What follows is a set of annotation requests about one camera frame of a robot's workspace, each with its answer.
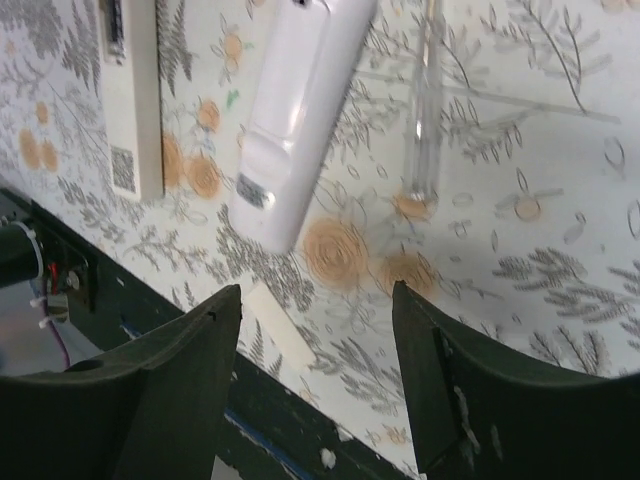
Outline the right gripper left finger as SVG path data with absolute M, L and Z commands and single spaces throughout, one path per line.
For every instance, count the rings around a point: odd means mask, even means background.
M 1 381 L 5 479 L 207 479 L 241 323 L 241 290 L 60 372 Z

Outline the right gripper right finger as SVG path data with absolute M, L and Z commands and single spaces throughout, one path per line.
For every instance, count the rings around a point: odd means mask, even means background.
M 635 479 L 639 378 L 513 350 L 404 282 L 393 333 L 418 470 L 430 479 Z

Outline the white battery cover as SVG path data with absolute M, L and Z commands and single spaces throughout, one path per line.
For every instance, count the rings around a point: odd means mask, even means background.
M 266 284 L 257 282 L 244 296 L 243 303 L 266 330 L 290 367 L 304 371 L 315 363 L 314 351 Z

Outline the long white remote control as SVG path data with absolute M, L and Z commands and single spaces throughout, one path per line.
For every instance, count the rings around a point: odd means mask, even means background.
M 101 99 L 112 190 L 134 202 L 164 194 L 154 1 L 97 3 Z

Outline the small white display remote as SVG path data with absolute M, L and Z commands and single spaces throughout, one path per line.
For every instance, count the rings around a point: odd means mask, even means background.
M 281 1 L 229 205 L 234 230 L 273 254 L 295 245 L 378 4 Z

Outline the floral table mat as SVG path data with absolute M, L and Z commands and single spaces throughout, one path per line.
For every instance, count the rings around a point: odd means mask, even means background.
M 601 376 L 639 367 L 639 5 L 446 1 L 434 200 L 401 191 L 419 1 L 383 1 L 295 250 L 228 220 L 273 1 L 157 5 L 166 193 L 110 186 L 92 1 L 1 5 L 1 177 L 178 306 L 266 284 L 316 366 L 254 318 L 239 348 L 386 454 L 409 446 L 390 295 L 404 280 L 508 345 Z

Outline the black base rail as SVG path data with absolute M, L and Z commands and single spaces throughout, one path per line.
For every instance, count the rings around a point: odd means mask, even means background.
M 34 280 L 70 299 L 71 323 L 100 354 L 191 311 L 174 306 L 35 203 L 1 193 L 1 283 Z M 248 308 L 241 290 L 240 329 Z M 216 458 L 250 479 L 398 479 L 401 472 L 235 353 Z

